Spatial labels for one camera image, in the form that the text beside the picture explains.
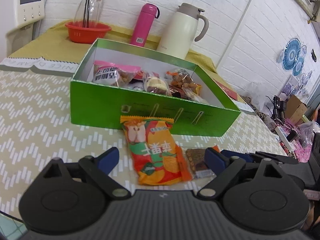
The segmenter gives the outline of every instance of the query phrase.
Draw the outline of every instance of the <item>red plastic basket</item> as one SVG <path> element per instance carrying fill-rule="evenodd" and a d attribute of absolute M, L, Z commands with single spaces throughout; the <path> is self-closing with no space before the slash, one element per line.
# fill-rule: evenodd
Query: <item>red plastic basket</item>
<path fill-rule="evenodd" d="M 73 22 L 68 22 L 65 26 L 68 28 L 69 39 L 76 43 L 92 44 L 97 38 L 103 38 L 108 31 L 111 31 L 111 27 L 103 23 L 97 23 L 94 28 L 75 26 Z"/>

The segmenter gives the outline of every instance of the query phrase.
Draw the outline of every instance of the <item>pink thermos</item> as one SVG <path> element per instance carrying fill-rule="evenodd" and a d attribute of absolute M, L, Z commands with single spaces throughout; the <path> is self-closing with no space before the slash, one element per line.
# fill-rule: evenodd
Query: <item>pink thermos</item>
<path fill-rule="evenodd" d="M 146 43 L 154 18 L 160 16 L 159 8 L 151 3 L 146 3 L 139 14 L 130 44 L 143 47 Z"/>

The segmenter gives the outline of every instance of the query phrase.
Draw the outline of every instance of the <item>white thermos jug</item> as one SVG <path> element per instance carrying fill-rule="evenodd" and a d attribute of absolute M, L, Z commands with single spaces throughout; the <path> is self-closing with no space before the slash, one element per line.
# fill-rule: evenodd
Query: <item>white thermos jug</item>
<path fill-rule="evenodd" d="M 164 29 L 157 51 L 185 59 L 193 40 L 201 40 L 209 28 L 209 21 L 201 12 L 204 10 L 182 3 Z M 204 27 L 195 38 L 199 18 L 204 20 Z"/>

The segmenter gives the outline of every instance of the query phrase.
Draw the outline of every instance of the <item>barcode sticker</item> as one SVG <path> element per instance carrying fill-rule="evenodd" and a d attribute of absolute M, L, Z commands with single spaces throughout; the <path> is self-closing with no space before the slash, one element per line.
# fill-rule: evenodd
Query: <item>barcode sticker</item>
<path fill-rule="evenodd" d="M 143 41 L 144 41 L 143 38 L 137 38 L 137 39 L 136 39 L 136 42 L 137 42 L 137 43 L 143 43 Z"/>
<path fill-rule="evenodd" d="M 213 176 L 213 174 L 212 170 L 196 171 L 197 179 Z"/>

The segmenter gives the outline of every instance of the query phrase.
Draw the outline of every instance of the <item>orange snack bag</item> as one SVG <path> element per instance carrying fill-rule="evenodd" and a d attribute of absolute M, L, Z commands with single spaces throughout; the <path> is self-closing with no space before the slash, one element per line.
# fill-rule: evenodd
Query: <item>orange snack bag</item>
<path fill-rule="evenodd" d="M 191 179 L 183 168 L 182 151 L 169 131 L 173 122 L 171 118 L 120 117 L 139 184 L 172 185 Z"/>

